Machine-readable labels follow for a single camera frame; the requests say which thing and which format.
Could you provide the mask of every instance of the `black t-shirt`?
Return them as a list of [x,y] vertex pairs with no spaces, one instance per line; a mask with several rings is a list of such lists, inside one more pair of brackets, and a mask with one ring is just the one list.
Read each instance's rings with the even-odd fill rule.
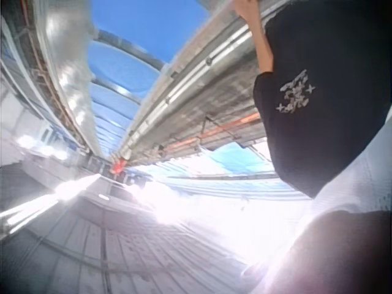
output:
[[266,26],[274,72],[257,77],[255,104],[277,174],[310,197],[363,151],[391,107],[389,27],[374,11],[299,1]]

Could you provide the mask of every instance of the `white logo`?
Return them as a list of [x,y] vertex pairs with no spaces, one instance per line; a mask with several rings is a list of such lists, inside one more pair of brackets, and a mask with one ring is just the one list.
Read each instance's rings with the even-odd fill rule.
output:
[[281,113],[294,113],[297,108],[305,107],[309,103],[309,95],[315,90],[309,82],[306,69],[302,71],[293,81],[281,87],[284,99],[290,102],[284,106],[281,103],[276,110]]

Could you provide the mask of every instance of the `hand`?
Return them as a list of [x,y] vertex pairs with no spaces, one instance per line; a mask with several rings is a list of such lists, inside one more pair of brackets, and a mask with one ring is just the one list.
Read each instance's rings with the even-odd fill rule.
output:
[[233,0],[235,12],[247,23],[260,21],[260,9],[258,0]]

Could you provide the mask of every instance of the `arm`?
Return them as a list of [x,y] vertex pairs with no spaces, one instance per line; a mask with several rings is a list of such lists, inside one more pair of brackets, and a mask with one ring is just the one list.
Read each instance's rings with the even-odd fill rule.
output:
[[236,13],[245,19],[252,32],[253,42],[256,47],[258,67],[261,73],[272,72],[274,56],[266,38],[257,0],[234,0]]

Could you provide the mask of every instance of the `blue sky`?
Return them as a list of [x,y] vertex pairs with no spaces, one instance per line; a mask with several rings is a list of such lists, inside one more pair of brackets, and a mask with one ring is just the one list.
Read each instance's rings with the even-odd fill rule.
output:
[[208,18],[196,0],[92,0],[94,25],[170,62]]

